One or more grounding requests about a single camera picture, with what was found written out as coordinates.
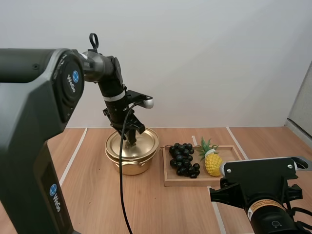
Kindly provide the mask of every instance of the wooden tray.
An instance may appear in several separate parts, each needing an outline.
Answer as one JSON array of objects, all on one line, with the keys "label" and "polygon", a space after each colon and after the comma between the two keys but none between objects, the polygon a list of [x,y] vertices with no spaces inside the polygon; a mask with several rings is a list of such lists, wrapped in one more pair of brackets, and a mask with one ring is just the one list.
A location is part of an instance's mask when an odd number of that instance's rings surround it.
[{"label": "wooden tray", "polygon": [[[169,146],[166,146],[162,149],[163,159],[164,159],[164,184],[165,187],[170,186],[219,186],[220,179],[222,176],[211,176],[208,174],[205,168],[205,160],[200,161],[201,157],[198,155],[198,151],[196,149],[199,146],[194,147],[194,154],[193,161],[191,164],[199,163],[200,165],[200,174],[196,179],[191,179],[185,176],[178,176],[176,174],[176,169],[170,166],[170,160],[172,159],[171,155],[169,154]],[[220,157],[223,161],[235,161],[235,160],[242,160],[239,156],[236,148],[232,145],[219,145],[217,152],[219,152]]]}]

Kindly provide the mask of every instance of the pineapple leaves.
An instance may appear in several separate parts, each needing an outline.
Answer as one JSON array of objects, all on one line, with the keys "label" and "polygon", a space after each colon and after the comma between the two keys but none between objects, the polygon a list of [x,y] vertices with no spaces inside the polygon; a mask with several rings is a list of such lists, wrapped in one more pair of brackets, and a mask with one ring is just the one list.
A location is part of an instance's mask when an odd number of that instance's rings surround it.
[{"label": "pineapple leaves", "polygon": [[207,147],[207,144],[206,144],[206,142],[205,142],[205,140],[204,140],[204,138],[203,137],[201,137],[201,147],[203,148],[203,150],[206,152],[206,151],[208,151],[209,149],[209,147]]},{"label": "pineapple leaves", "polygon": [[211,139],[209,139],[209,140],[207,141],[208,150],[211,149],[211,148],[210,148],[210,141],[211,141]]},{"label": "pineapple leaves", "polygon": [[196,151],[199,152],[199,156],[202,156],[204,159],[205,158],[205,154],[206,152],[208,152],[211,149],[217,150],[217,148],[219,147],[218,145],[210,145],[211,139],[209,139],[207,142],[205,142],[204,137],[201,137],[201,147],[199,149],[196,149]]}]

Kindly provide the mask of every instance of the gold pot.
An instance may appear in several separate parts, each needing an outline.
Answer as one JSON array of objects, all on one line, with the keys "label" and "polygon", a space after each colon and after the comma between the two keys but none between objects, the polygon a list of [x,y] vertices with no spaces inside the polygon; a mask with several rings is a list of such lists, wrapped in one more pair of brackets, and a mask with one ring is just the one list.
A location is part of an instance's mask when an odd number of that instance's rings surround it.
[{"label": "gold pot", "polygon": [[[151,157],[143,162],[138,161],[123,161],[122,162],[122,173],[124,175],[134,176],[145,172],[152,164],[153,156],[156,151],[151,155]],[[117,172],[119,172],[119,161],[109,155],[106,151],[107,157],[112,161],[113,167]]]},{"label": "gold pot", "polygon": [[[146,171],[155,155],[159,145],[157,134],[146,128],[142,134],[136,133],[136,143],[130,145],[123,141],[122,146],[122,173],[124,175],[138,175]],[[113,162],[119,172],[120,135],[118,132],[111,134],[106,141],[106,155]]]}]

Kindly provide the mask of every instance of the grapes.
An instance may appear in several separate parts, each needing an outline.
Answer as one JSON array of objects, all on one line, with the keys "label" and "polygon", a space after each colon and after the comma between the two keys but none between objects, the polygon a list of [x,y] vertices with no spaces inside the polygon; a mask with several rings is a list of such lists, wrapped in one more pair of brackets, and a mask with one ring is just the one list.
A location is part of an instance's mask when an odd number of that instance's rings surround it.
[{"label": "grapes", "polygon": [[170,154],[173,154],[175,150],[176,150],[176,149],[175,149],[174,146],[170,146],[170,148],[169,148],[169,153],[170,153]]},{"label": "grapes", "polygon": [[182,167],[182,162],[177,162],[177,163],[176,163],[176,167],[177,167],[178,169],[180,169],[180,168]]},{"label": "grapes", "polygon": [[194,163],[193,167],[195,168],[195,171],[200,169],[200,165],[198,163]]},{"label": "grapes", "polygon": [[179,150],[175,150],[174,154],[172,155],[173,158],[176,158],[178,155],[181,155]]},{"label": "grapes", "polygon": [[191,165],[190,161],[188,159],[183,160],[183,166],[184,167],[189,167]]},{"label": "grapes", "polygon": [[177,149],[179,147],[179,145],[180,145],[179,143],[176,143],[175,148]]},{"label": "grapes", "polygon": [[189,150],[184,150],[182,155],[187,157],[188,155],[190,155],[190,151]]},{"label": "grapes", "polygon": [[184,145],[179,145],[179,147],[177,148],[180,152],[183,152],[185,150],[185,146]]},{"label": "grapes", "polygon": [[169,153],[172,158],[170,160],[170,165],[172,168],[176,169],[176,174],[178,176],[187,176],[191,179],[196,179],[200,174],[200,165],[194,163],[192,166],[191,161],[193,160],[192,154],[194,149],[190,143],[175,143],[174,146],[170,146]]},{"label": "grapes", "polygon": [[171,159],[171,160],[170,160],[170,166],[176,167],[176,163],[177,163],[176,160],[174,160],[174,159]]},{"label": "grapes", "polygon": [[186,170],[185,167],[181,167],[180,168],[180,172],[181,172],[182,175],[186,175],[187,174],[187,170]]},{"label": "grapes", "polygon": [[190,162],[192,162],[192,161],[193,161],[193,156],[192,156],[192,155],[189,155],[189,156],[187,157],[187,159],[188,159]]},{"label": "grapes", "polygon": [[185,146],[186,149],[188,150],[191,150],[193,148],[192,144],[188,143],[186,146]]},{"label": "grapes", "polygon": [[183,156],[182,156],[182,155],[178,155],[178,156],[176,157],[176,160],[177,160],[178,162],[182,162],[182,161],[183,161]]},{"label": "grapes", "polygon": [[193,166],[190,166],[189,167],[189,173],[194,174],[194,172],[195,172],[195,168]]},{"label": "grapes", "polygon": [[178,176],[181,176],[181,175],[182,175],[181,170],[178,169],[178,170],[176,171],[176,174],[177,174]]}]

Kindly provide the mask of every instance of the wego logo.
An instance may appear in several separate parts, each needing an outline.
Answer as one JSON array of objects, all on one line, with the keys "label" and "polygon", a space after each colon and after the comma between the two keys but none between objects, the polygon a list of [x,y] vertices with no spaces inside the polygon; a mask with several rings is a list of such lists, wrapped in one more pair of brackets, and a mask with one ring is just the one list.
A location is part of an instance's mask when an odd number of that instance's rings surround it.
[{"label": "wego logo", "polygon": [[68,75],[67,81],[68,81],[70,87],[72,88],[73,93],[75,93],[75,92],[76,92],[75,85],[74,85],[73,80],[72,80],[72,78],[70,77],[70,75]]},{"label": "wego logo", "polygon": [[50,193],[50,196],[53,197],[55,208],[57,209],[58,212],[60,212],[60,202],[59,202],[59,197],[57,194],[57,189],[58,189],[57,185],[52,184],[49,193]]}]

